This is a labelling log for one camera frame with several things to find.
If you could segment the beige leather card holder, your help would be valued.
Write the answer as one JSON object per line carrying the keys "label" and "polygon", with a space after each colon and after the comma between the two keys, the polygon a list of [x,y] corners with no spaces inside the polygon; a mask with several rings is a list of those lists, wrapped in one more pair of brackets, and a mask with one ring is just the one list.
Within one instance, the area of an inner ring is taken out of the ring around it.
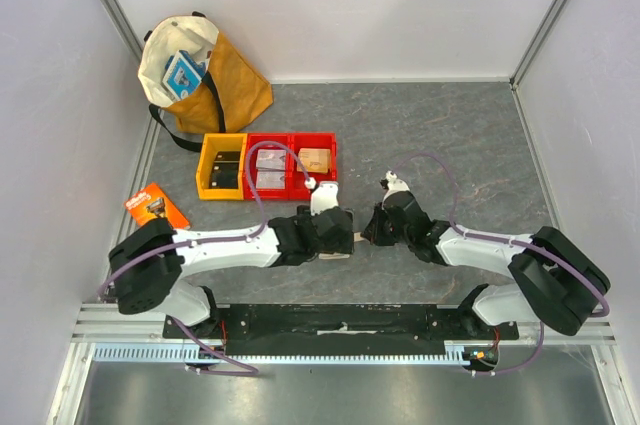
{"label": "beige leather card holder", "polygon": [[[354,244],[363,241],[363,237],[360,232],[354,232]],[[353,250],[350,253],[320,253],[318,254],[319,260],[339,260],[339,259],[348,259],[353,254]]]}

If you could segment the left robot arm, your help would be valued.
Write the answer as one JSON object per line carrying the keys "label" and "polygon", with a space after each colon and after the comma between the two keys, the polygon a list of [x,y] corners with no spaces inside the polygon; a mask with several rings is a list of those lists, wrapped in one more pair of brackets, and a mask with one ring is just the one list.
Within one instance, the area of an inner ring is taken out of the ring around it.
{"label": "left robot arm", "polygon": [[175,229],[166,218],[147,222],[108,255],[119,313],[159,312],[198,337],[210,337],[220,325],[213,292],[190,284],[189,277],[238,267],[299,266],[321,255],[353,253],[350,210],[335,206],[312,214],[300,206],[298,211],[227,231]]}

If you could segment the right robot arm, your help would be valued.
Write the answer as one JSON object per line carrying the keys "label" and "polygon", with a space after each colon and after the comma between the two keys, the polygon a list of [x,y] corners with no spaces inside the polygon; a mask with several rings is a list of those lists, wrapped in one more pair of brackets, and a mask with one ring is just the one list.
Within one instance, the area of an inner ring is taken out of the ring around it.
{"label": "right robot arm", "polygon": [[479,285],[460,304],[458,326],[467,337],[483,337],[507,322],[539,321],[574,336],[604,306],[611,282],[558,229],[544,226],[532,235],[483,234],[433,220],[409,191],[376,204],[361,236],[375,246],[404,244],[421,261],[470,266],[512,280]]}

